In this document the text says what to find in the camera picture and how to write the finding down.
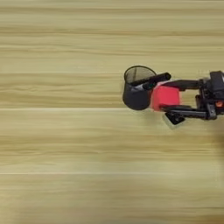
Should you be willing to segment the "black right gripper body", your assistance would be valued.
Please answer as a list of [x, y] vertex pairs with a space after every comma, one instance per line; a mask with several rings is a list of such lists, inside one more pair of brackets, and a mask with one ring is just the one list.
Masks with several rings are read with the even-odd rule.
[[224, 97], [222, 99], [215, 97], [209, 79], [199, 81], [199, 93], [195, 96], [195, 100], [197, 109], [205, 110], [210, 116], [224, 115]]

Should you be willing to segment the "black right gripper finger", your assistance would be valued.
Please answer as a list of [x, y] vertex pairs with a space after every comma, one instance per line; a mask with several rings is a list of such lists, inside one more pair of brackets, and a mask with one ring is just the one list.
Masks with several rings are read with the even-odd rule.
[[186, 91], [187, 89], [199, 89], [202, 85], [202, 80], [173, 80], [164, 83], [164, 86], [177, 88], [179, 91]]
[[171, 118], [200, 118], [204, 120], [215, 120], [217, 114], [212, 104], [200, 104], [196, 108], [186, 105], [162, 106], [161, 109]]

